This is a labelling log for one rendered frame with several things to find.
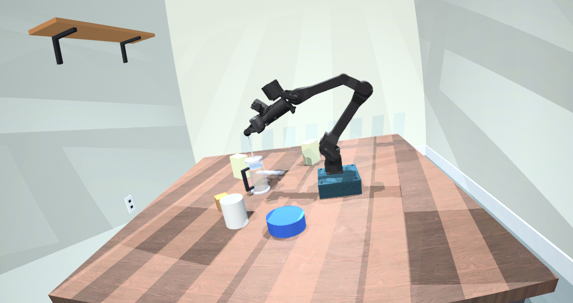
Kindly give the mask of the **glass french press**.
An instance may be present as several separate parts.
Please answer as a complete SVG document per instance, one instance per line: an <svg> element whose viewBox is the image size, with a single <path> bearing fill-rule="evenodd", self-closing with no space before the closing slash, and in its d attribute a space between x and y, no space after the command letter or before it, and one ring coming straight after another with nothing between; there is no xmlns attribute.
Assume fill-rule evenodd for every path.
<svg viewBox="0 0 573 303"><path fill-rule="evenodd" d="M253 156L252 153L252 157L246 159L245 164L247 165L247 168L241 170L241 175L246 191L248 192L251 190L253 194L267 193L270 190L270 186L267 182L262 156ZM246 171L248 171L250 177L251 187L248 185Z"/></svg>

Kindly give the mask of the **white cylinder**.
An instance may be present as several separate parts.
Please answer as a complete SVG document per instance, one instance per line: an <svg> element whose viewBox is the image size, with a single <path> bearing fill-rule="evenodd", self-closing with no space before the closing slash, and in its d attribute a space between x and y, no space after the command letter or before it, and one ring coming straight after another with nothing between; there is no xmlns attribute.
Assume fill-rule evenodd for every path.
<svg viewBox="0 0 573 303"><path fill-rule="evenodd" d="M229 194L220 199L220 206L223 211L226 228L239 229L248 224L249 219L245 209L243 196L240 194Z"/></svg>

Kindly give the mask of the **small tan cube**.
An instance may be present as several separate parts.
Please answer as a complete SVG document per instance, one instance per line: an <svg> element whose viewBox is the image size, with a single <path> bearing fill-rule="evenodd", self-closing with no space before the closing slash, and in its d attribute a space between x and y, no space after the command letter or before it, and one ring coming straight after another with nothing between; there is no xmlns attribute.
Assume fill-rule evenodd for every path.
<svg viewBox="0 0 573 303"><path fill-rule="evenodd" d="M215 196L214 196L215 202L216 202L216 205L217 205L217 208L219 209L220 212L222 212L222 209L221 209L221 206L220 206L220 199L221 199L223 196L227 196L227 195L228 195L228 194L226 194L226 193L222 193L222 194L218 194L218 195L215 195Z"/></svg>

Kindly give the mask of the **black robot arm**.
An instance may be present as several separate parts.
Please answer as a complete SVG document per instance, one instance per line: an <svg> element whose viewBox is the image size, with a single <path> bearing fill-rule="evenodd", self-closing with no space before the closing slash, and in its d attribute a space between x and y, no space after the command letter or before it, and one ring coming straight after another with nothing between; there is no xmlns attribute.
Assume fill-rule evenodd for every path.
<svg viewBox="0 0 573 303"><path fill-rule="evenodd" d="M283 90L276 79L261 88L261 90L266 94L268 100L275 101L281 97L281 99L272 104L272 106L275 112L279 116L282 116L287 113L288 110L294 114L296 106L293 105L300 105L313 95L328 91L341 85L354 90L354 94L333 129L329 133L325 131L323 137L319 141L319 152L325 157L324 167L327 175L343 174L340 147L337 145L338 139L349 124L350 120L353 118L356 111L359 109L359 106L366 102L373 93L371 84L369 84L368 81L356 80L355 78L342 73L336 77L322 81L319 84L295 88L294 90ZM268 110L268 106L259 99L255 99L251 105L251 109L259 112L259 116L262 117Z"/></svg>

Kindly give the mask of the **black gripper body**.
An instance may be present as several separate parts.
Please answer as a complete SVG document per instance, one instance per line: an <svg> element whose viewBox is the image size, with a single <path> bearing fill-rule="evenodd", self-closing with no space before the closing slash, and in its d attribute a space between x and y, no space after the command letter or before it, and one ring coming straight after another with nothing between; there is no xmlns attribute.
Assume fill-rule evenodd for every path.
<svg viewBox="0 0 573 303"><path fill-rule="evenodd" d="M279 117L281 117L281 116L279 116L275 112L273 106L271 105L268 107L268 110L266 111L266 113L262 117L254 116L249 121L252 124L252 126L254 127L254 129L256 130L256 132L258 134L260 134L266 128L266 126L270 125L272 122L277 120Z"/></svg>

